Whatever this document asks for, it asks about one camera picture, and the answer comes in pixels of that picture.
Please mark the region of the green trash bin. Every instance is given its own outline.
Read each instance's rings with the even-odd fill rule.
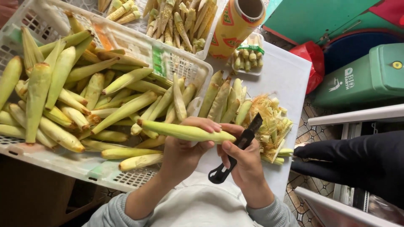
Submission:
[[[353,107],[404,96],[404,43],[384,44],[326,75],[316,89],[313,106]]]

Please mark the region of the white table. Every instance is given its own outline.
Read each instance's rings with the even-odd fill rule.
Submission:
[[[293,127],[286,137],[284,148],[293,149],[311,62],[267,42],[264,43],[263,49],[265,54],[262,74],[254,76],[239,73],[236,77],[243,80],[242,84],[248,87],[248,94],[251,97],[273,93],[271,97],[277,97],[280,101],[279,106],[288,110],[287,117],[293,121]],[[214,72],[223,69],[225,75],[228,75],[231,70],[225,66],[225,61],[218,61],[211,57],[205,61],[212,65]],[[263,162],[265,179],[273,193],[282,200],[288,183],[290,163],[290,158],[285,158],[282,166]],[[220,164],[221,159],[217,156],[216,148],[213,148],[202,156],[196,171],[208,174]],[[231,176],[227,178],[227,181],[233,182]]]

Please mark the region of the gray sweatshirt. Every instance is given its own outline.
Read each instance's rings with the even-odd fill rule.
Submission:
[[[194,172],[172,189],[154,211],[141,220],[125,214],[129,193],[101,206],[84,227],[297,227],[297,221],[279,198],[262,209],[246,206],[232,183],[215,185],[206,174]]]

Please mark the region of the black knife handle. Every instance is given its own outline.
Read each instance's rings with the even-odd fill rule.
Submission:
[[[241,136],[233,143],[238,148],[245,150],[250,144],[251,141],[255,138],[254,133],[251,130],[244,130]],[[212,170],[208,174],[208,179],[214,184],[223,183],[230,172],[237,164],[237,160],[231,156],[229,156],[230,168],[226,169],[225,165],[220,164],[216,169]]]

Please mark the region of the sleeve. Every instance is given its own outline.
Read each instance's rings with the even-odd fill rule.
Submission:
[[[129,194],[120,194],[112,198],[109,203],[102,205],[83,227],[143,227],[153,212],[140,220],[131,219],[125,214],[125,204]]]
[[[261,209],[246,207],[251,219],[263,227],[298,227],[289,207],[275,196],[274,202]]]

